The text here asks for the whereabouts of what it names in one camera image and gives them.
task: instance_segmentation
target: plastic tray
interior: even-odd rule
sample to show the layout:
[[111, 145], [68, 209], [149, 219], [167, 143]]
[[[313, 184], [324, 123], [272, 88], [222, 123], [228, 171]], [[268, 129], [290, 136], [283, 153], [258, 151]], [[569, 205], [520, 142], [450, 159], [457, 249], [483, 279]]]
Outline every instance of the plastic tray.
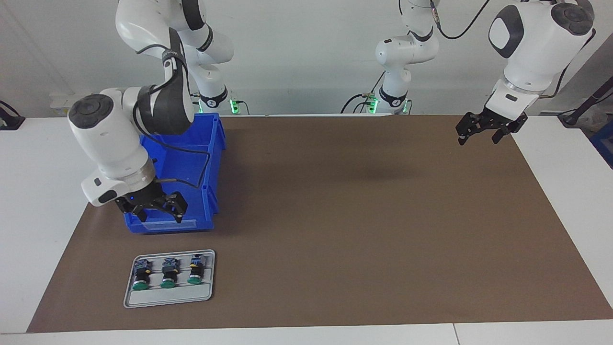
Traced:
[[[181, 223], [161, 211], [146, 210], [147, 221], [125, 214], [126, 225], [133, 233], [172, 233], [211, 230], [217, 205], [217, 180], [221, 152], [226, 149], [226, 135], [219, 114], [196, 114], [192, 126], [180, 136], [158, 136], [162, 142], [185, 149], [207, 151], [211, 157], [200, 190], [181, 183], [163, 184], [166, 193], [180, 192], [188, 203]], [[207, 156], [167, 149], [143, 137], [142, 145], [154, 160], [159, 179], [183, 179], [197, 185]]]
[[[200, 285], [193, 285], [187, 282], [191, 272], [189, 262], [192, 255], [196, 254], [201, 254], [206, 258], [204, 276]], [[177, 278], [177, 286], [172, 289], [162, 289], [159, 286], [164, 276], [162, 274], [162, 262], [165, 258], [176, 258], [181, 267]], [[132, 284], [134, 283], [133, 267], [136, 261], [143, 259], [149, 260], [152, 264], [151, 274], [149, 275], [149, 289], [135, 291], [132, 290]], [[215, 251], [210, 249], [138, 256], [130, 267], [130, 278], [128, 279], [128, 288], [126, 289], [123, 305], [126, 308], [142, 308], [206, 301], [213, 295], [214, 270]]]

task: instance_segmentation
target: brown table surface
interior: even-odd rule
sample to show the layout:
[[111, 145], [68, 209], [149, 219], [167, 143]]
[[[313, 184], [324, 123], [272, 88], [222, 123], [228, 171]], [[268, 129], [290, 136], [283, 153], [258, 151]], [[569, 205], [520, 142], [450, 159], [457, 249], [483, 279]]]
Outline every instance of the brown table surface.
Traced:
[[[28, 331], [613, 319], [512, 138], [457, 121], [224, 118], [215, 230], [89, 206]], [[135, 256], [197, 249], [210, 301], [123, 307]]]

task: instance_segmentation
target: bottle with green cap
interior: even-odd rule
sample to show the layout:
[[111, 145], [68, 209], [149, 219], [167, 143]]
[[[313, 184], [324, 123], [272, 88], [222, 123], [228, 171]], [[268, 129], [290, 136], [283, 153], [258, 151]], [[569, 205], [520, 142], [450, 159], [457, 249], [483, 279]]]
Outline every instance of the bottle with green cap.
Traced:
[[149, 275], [151, 274], [151, 262], [138, 260], [134, 263], [134, 283], [132, 290], [142, 291], [149, 289]]
[[162, 264], [162, 289], [172, 289], [177, 285], [177, 276], [179, 274], [179, 261], [175, 258], [165, 258]]
[[188, 283], [198, 285], [202, 283], [202, 275], [204, 274], [204, 263], [200, 254], [194, 255], [189, 262], [191, 272], [189, 274]]

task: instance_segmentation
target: white table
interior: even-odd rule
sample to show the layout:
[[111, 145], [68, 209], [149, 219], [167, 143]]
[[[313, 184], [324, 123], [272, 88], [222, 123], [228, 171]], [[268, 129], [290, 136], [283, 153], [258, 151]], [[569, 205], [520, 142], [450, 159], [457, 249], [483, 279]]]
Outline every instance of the white table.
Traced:
[[[556, 118], [532, 117], [514, 137], [613, 305], [613, 171], [579, 130], [565, 129]], [[218, 345], [613, 344], [613, 320], [22, 335], [86, 206], [79, 181], [94, 165], [65, 118], [30, 118], [17, 132], [1, 132], [0, 148], [0, 333], [15, 333], [0, 335], [0, 344], [145, 344], [169, 339]], [[26, 256], [37, 268], [34, 278], [12, 270]]]

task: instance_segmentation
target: dark blue bin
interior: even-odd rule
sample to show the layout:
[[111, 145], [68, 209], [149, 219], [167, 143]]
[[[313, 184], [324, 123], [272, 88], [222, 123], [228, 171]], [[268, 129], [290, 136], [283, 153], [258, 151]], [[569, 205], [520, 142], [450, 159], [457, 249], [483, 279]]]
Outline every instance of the dark blue bin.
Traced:
[[[184, 134], [157, 136], [156, 139], [172, 146], [210, 153], [202, 186], [198, 190], [177, 182], [162, 185], [166, 193], [180, 192], [188, 203], [188, 210], [180, 224], [164, 212], [146, 210], [146, 222], [142, 223], [132, 214], [125, 214], [126, 225], [133, 233], [173, 233], [213, 229], [213, 214], [219, 212], [217, 177], [221, 151], [226, 149], [226, 135], [219, 114], [196, 114], [194, 123]], [[206, 155], [167, 149], [145, 137], [141, 138], [141, 144], [156, 161], [154, 165], [158, 179], [182, 179], [194, 185], [198, 184], [207, 160]]]

